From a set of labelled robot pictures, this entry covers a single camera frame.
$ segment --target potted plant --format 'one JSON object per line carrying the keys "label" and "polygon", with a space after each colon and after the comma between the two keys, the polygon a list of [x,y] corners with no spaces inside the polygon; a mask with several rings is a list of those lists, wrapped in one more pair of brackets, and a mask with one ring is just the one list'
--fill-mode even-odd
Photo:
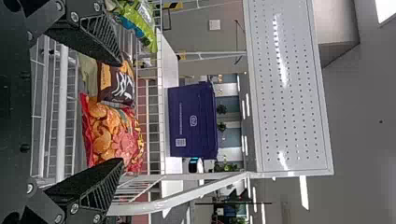
{"label": "potted plant", "polygon": [[227,114],[227,107],[225,105],[218,105],[216,111],[218,114]]}
{"label": "potted plant", "polygon": [[221,123],[218,124],[218,129],[219,129],[219,131],[224,133],[225,130],[227,130],[227,125],[224,122],[221,122]]}
{"label": "potted plant", "polygon": [[230,219],[230,224],[247,224],[244,217],[233,217]]}

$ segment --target white pillar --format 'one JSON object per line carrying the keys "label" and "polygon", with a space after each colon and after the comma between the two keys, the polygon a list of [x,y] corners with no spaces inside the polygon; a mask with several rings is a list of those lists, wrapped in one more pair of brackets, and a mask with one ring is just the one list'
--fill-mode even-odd
{"label": "white pillar", "polygon": [[67,110],[67,69],[69,48],[61,45],[61,70],[59,83],[59,107],[58,107],[58,136],[56,153],[56,182],[64,180],[64,155],[66,137],[66,110]]}

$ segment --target snack bag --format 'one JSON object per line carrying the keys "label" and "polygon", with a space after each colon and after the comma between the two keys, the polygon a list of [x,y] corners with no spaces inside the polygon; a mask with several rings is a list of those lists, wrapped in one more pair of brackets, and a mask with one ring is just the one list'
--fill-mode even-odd
{"label": "snack bag", "polygon": [[147,0],[119,1],[112,13],[125,29],[134,30],[136,37],[151,53],[158,51],[153,9]]}
{"label": "snack bag", "polygon": [[123,158],[125,170],[141,172],[145,144],[131,108],[115,109],[80,95],[82,130],[87,164],[93,167],[112,158]]}
{"label": "snack bag", "polygon": [[122,67],[97,64],[98,102],[106,101],[134,107],[134,72],[127,61]]}

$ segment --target wall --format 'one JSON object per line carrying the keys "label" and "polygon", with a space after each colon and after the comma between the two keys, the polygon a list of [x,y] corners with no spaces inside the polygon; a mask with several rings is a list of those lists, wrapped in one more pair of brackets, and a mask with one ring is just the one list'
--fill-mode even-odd
{"label": "wall", "polygon": [[288,224],[396,223],[396,20],[380,28],[375,1],[355,4],[361,45],[323,70],[335,176],[308,178],[309,212],[298,179],[255,183],[290,204]]}
{"label": "wall", "polygon": [[319,44],[359,39],[353,0],[314,0],[313,2]]}
{"label": "wall", "polygon": [[[183,10],[172,13],[172,30],[164,32],[166,39],[175,51],[232,51],[236,50],[236,24],[244,27],[242,1],[240,0],[200,0],[200,10],[196,2],[185,2]],[[314,0],[315,23],[318,42],[323,49],[320,57],[323,66],[339,57],[359,43],[353,0]],[[209,31],[209,20],[221,20],[220,31]],[[246,49],[246,39],[238,28],[238,50]],[[192,63],[180,61],[181,75],[200,76],[215,74],[242,73],[248,70],[247,59],[233,65],[235,58],[208,60]]]}
{"label": "wall", "polygon": [[[236,50],[236,26],[234,20],[243,25],[242,1],[211,0],[210,5],[233,2],[231,4],[208,7],[200,10],[173,13],[172,30],[164,32],[174,50],[230,51]],[[195,7],[196,3],[185,3],[185,7]],[[221,30],[209,31],[209,20],[221,20]],[[238,28],[239,50],[246,49],[245,35]]]}

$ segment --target pegboard panel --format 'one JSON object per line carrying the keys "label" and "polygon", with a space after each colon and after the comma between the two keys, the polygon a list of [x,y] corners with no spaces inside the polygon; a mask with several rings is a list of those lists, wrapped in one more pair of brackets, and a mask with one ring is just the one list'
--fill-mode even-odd
{"label": "pegboard panel", "polygon": [[258,167],[274,176],[332,174],[312,3],[251,0],[244,7]]}

